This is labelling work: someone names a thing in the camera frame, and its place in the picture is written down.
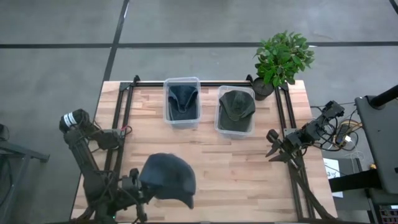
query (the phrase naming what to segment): gray concrete floor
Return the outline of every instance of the gray concrete floor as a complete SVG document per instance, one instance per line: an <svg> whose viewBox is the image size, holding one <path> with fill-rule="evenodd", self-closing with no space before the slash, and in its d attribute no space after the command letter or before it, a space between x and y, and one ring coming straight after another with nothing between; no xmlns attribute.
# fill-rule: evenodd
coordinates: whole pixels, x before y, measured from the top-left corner
<svg viewBox="0 0 398 224"><path fill-rule="evenodd" d="M111 43L122 3L0 0L0 44ZM397 22L388 0L131 0L120 42L257 42L285 29L309 41L392 41L398 40ZM312 105L350 102L398 84L398 47L314 51L313 68L297 75ZM111 80L134 75L242 80L255 73L254 53L254 48L119 49ZM31 162L13 223L68 219L79 171L58 121L77 108L94 115L108 56L109 49L0 49L0 123L9 127L10 141L51 154L47 164ZM367 168L373 159L359 135ZM363 220L357 214L339 211L348 220Z"/></svg>

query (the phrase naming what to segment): black stripe on floor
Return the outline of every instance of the black stripe on floor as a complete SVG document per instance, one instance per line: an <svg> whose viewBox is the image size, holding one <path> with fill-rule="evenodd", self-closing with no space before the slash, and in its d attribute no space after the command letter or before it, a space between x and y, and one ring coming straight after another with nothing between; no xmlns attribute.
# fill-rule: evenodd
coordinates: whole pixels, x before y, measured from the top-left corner
<svg viewBox="0 0 398 224"><path fill-rule="evenodd" d="M398 46L398 41L371 42L308 42L314 47L381 47ZM181 48L224 48L224 47L259 47L259 42L197 42L197 43L131 43L119 44L120 49L181 49Z"/></svg>
<svg viewBox="0 0 398 224"><path fill-rule="evenodd" d="M103 49L112 44L0 44L0 49Z"/></svg>
<svg viewBox="0 0 398 224"><path fill-rule="evenodd" d="M120 36L121 36L122 30L123 30L124 18L127 14L128 7L129 7L129 0L124 0L122 10L121 10L120 16L119 16L118 26L116 28L116 32L115 32L114 38L113 38L111 52L109 53L108 62L106 63L103 81L109 81L109 79L111 78L113 62L114 62L114 58L116 56L116 51L118 50L118 44L119 44Z"/></svg>
<svg viewBox="0 0 398 224"><path fill-rule="evenodd" d="M396 11L396 13L398 14L398 5L395 2L395 0L389 0L391 3L391 6L394 8L394 10Z"/></svg>

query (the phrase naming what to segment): dark green cap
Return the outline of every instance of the dark green cap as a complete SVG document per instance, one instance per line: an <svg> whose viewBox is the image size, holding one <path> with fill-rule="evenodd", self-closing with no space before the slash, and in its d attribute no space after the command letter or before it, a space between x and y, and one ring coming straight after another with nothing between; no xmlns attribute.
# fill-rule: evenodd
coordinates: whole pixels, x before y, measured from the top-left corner
<svg viewBox="0 0 398 224"><path fill-rule="evenodd" d="M256 104L249 93L239 90L229 91L220 98L218 128L247 132L254 112Z"/></svg>

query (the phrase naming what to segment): potted plant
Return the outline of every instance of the potted plant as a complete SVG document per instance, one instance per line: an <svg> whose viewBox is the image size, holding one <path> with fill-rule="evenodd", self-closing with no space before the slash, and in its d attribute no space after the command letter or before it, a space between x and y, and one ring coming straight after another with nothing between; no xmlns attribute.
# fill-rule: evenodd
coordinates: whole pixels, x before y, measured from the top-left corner
<svg viewBox="0 0 398 224"><path fill-rule="evenodd" d="M259 63L255 64L257 75L253 81L256 100L264 100L274 88L288 82L293 85L294 75L314 61L313 51L308 50L306 38L287 31L276 34L267 41L261 40L257 49Z"/></svg>

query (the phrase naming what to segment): green leaves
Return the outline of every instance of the green leaves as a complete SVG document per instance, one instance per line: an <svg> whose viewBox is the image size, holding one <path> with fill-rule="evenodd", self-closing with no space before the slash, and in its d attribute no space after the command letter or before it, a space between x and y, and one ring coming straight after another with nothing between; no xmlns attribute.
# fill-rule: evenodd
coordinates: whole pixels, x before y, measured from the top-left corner
<svg viewBox="0 0 398 224"><path fill-rule="evenodd" d="M264 49L262 47L257 48L257 55L263 53Z"/></svg>
<svg viewBox="0 0 398 224"><path fill-rule="evenodd" d="M294 61L294 63L295 63L296 65L300 65L300 64L301 64L301 60L299 59L298 56L293 55L292 58L293 58L293 61Z"/></svg>
<svg viewBox="0 0 398 224"><path fill-rule="evenodd" d="M255 64L257 74L264 83L279 86L285 82L293 85L294 75L310 68L314 61L313 51L308 50L306 38L301 34L287 30L276 34L267 41L261 40L261 47L256 51L259 63Z"/></svg>
<svg viewBox="0 0 398 224"><path fill-rule="evenodd" d="M266 74L264 75L264 83L268 84L273 76L274 76L273 71L269 70L268 72L266 72Z"/></svg>

